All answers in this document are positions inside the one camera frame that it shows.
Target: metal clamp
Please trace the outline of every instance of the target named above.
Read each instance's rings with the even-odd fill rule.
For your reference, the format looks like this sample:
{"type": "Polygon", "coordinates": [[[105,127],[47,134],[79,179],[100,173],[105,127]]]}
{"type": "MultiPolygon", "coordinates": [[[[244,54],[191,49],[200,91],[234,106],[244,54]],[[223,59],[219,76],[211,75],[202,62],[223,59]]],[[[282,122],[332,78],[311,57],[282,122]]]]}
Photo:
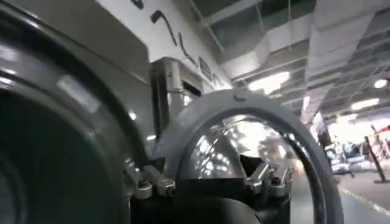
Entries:
{"type": "Polygon", "coordinates": [[[264,179],[269,173],[269,164],[261,163],[256,170],[251,174],[250,177],[244,180],[244,184],[249,187],[249,189],[254,194],[259,194],[261,192],[261,186],[263,184],[264,179]]]}
{"type": "Polygon", "coordinates": [[[150,182],[143,180],[135,164],[131,159],[125,161],[125,171],[129,180],[129,189],[126,191],[127,197],[135,196],[137,199],[146,199],[152,196],[152,185],[150,182]]]}
{"type": "Polygon", "coordinates": [[[271,178],[270,193],[275,197],[283,197],[291,193],[292,172],[286,164],[276,168],[271,178]]]}
{"type": "Polygon", "coordinates": [[[175,181],[166,178],[154,166],[148,165],[143,167],[143,176],[146,180],[152,182],[161,196],[173,196],[175,192],[175,181]]]}

